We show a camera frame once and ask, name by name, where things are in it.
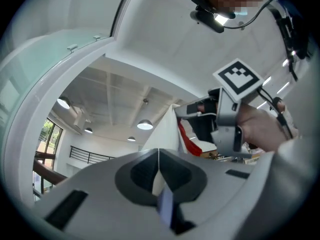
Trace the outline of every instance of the ceiling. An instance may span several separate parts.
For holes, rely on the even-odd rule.
[[[53,114],[75,131],[83,133],[74,126],[81,110],[86,118],[84,128],[91,127],[94,135],[119,141],[134,136],[140,144],[152,130],[139,129],[139,121],[148,119],[156,126],[171,104],[184,103],[156,88],[92,67],[81,72],[62,95],[70,100],[71,108],[64,109],[56,102]]]
[[[248,7],[247,15],[228,20],[226,25],[247,22],[262,4]],[[138,129],[140,120],[149,119],[156,125],[170,104],[205,96],[209,89],[220,86],[213,73],[236,58],[263,78],[272,77],[264,87],[272,96],[292,81],[288,67],[282,66],[286,53],[281,33],[267,9],[244,30],[226,29],[220,34],[192,20],[194,9],[190,0],[131,0],[113,52],[106,48],[105,56],[63,92],[75,111],[66,112],[57,104],[53,111],[72,126],[80,108],[85,110],[86,127],[92,127],[95,135],[121,141],[134,136],[143,144],[152,131]],[[256,98],[251,104],[257,107],[262,102]],[[185,127],[193,137],[191,128]]]
[[[265,1],[248,7],[247,15],[238,15],[225,25],[237,26],[239,22],[249,21]],[[276,2],[272,4],[283,12]],[[136,20],[130,22],[135,27],[126,26],[130,29],[123,48],[126,53],[119,51],[123,52],[123,58],[131,54],[132,57],[139,56],[139,61],[126,58],[125,63],[141,68],[144,60],[146,66],[143,70],[154,75],[160,75],[161,68],[167,71],[162,78],[173,82],[177,76],[175,82],[196,97],[218,87],[213,73],[236,58],[247,63],[263,78],[272,76],[265,88],[273,96],[292,80],[288,67],[282,66],[287,57],[281,33],[267,9],[244,30],[225,29],[224,33],[216,33],[191,19],[190,12],[195,7],[190,0],[141,1],[135,12]],[[120,56],[106,56],[122,59]],[[147,66],[150,62],[158,66],[156,72],[154,66]],[[254,106],[259,104],[259,99],[253,102]]]

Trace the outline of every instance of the black cable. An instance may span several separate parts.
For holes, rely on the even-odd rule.
[[[273,0],[268,0],[264,5],[261,6],[261,8],[258,10],[258,12],[255,14],[255,16],[250,19],[247,23],[242,24],[241,26],[224,26],[225,29],[230,29],[230,30],[236,30],[236,29],[241,29],[244,28],[246,26],[248,26],[249,24],[251,24],[252,22],[255,21],[255,19],[259,16],[259,14],[262,12],[262,10],[264,8],[267,7],[268,4],[270,4]]]
[[[291,133],[291,130],[289,128],[289,125],[287,123],[287,120],[284,118],[284,116],[280,113],[280,111],[278,110],[277,106],[274,105],[273,103],[273,99],[271,98],[271,101],[269,99],[267,99],[264,95],[261,94],[260,89],[257,90],[258,94],[260,95],[261,98],[263,98],[266,102],[268,102],[272,108],[277,112],[278,117],[277,120],[279,121],[279,123],[281,124],[281,126],[283,127],[283,125],[285,125],[286,129],[288,130],[288,133],[290,135],[290,138],[293,139],[293,135]]]
[[[270,95],[265,89],[263,89],[262,87],[260,87],[260,88],[259,88],[259,91],[260,91],[260,90],[261,90],[261,91],[264,91],[264,93],[265,93],[266,95],[268,95],[268,97],[270,98],[270,100],[272,100],[272,101],[274,100],[274,99],[271,97],[271,95]]]
[[[289,60],[289,72],[291,73],[291,75],[293,76],[293,79],[294,81],[298,82],[298,77],[297,77],[297,74],[294,70],[294,66],[293,66],[293,63],[291,62],[291,60],[289,59],[289,56],[287,56],[287,59]]]

